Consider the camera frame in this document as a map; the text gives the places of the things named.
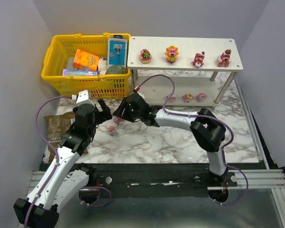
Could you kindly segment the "pink bear shell toy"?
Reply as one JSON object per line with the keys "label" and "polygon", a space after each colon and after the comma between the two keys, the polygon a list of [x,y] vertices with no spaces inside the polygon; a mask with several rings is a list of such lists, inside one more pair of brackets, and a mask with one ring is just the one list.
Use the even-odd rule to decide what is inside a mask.
{"label": "pink bear shell toy", "polygon": [[178,99],[178,96],[175,94],[169,94],[166,98],[168,103],[174,103]]}

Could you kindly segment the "pink bear cake toy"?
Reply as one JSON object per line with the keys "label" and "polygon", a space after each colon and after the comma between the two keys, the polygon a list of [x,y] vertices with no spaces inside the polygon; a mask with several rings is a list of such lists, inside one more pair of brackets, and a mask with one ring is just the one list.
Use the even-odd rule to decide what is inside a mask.
{"label": "pink bear cake toy", "polygon": [[142,49],[140,51],[139,60],[143,64],[148,64],[152,60],[152,55],[148,49]]}

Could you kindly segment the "pink bear yellow-hat toy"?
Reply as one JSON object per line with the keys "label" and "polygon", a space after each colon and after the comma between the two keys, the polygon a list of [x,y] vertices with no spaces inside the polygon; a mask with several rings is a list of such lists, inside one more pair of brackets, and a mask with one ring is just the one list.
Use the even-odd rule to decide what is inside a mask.
{"label": "pink bear yellow-hat toy", "polygon": [[185,103],[190,103],[194,99],[194,96],[192,94],[184,94],[182,99]]}

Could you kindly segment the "pink bear sunflower toy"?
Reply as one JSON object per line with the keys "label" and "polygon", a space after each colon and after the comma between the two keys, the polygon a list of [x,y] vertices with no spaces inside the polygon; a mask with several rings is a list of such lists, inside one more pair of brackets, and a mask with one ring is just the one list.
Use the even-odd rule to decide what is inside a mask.
{"label": "pink bear sunflower toy", "polygon": [[167,63],[171,63],[171,64],[175,63],[179,55],[178,48],[175,46],[167,47],[165,51],[165,55],[166,55],[165,61]]}

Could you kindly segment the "pink bear white-hat toy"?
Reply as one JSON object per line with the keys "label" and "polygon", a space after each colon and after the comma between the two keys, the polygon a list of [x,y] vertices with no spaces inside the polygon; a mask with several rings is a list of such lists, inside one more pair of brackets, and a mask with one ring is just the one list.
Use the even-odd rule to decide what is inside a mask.
{"label": "pink bear white-hat toy", "polygon": [[205,52],[199,52],[195,54],[194,60],[192,61],[192,65],[196,68],[202,67],[204,65],[203,60],[205,58]]}

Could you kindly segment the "pink bear strawberry toy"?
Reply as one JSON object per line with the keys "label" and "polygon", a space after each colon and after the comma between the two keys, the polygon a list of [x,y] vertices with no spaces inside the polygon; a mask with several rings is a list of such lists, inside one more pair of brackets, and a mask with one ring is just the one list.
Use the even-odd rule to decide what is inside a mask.
{"label": "pink bear strawberry toy", "polygon": [[217,57],[217,66],[218,67],[229,67],[230,64],[230,56],[231,49],[226,49],[221,55]]}

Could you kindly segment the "pink bear flower-wreath toy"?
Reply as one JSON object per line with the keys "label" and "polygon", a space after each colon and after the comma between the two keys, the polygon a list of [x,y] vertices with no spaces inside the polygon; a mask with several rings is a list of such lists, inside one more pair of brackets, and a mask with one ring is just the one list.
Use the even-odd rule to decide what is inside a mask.
{"label": "pink bear flower-wreath toy", "polygon": [[116,134],[116,127],[110,126],[108,128],[108,133],[109,133],[110,136],[115,136],[115,134]]}

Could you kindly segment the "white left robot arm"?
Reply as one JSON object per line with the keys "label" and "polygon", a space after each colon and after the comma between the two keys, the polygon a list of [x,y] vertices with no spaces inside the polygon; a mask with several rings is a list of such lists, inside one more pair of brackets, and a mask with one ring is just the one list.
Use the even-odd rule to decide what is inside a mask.
{"label": "white left robot arm", "polygon": [[63,135],[59,147],[54,150],[55,157],[35,188],[25,199],[18,198],[14,210],[19,223],[26,228],[53,228],[63,207],[81,189],[92,191],[92,199],[81,201],[88,207],[96,207],[94,202],[100,193],[108,193],[108,205],[112,200],[109,189],[102,187],[96,177],[96,169],[80,164],[69,179],[70,169],[84,150],[93,141],[99,124],[110,120],[110,108],[103,99],[99,99],[102,111],[99,111],[90,98],[77,96],[75,121]]}

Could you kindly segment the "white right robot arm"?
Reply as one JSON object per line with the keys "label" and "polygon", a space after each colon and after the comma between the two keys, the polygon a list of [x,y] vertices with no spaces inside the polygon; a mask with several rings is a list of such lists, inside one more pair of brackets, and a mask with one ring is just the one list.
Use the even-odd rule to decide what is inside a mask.
{"label": "white right robot arm", "polygon": [[161,106],[150,106],[138,94],[124,98],[113,115],[129,122],[141,121],[146,126],[172,127],[193,133],[196,142],[207,152],[209,175],[213,181],[223,182],[228,168],[222,155],[222,142],[226,128],[210,110],[202,108],[199,112],[178,112]]}

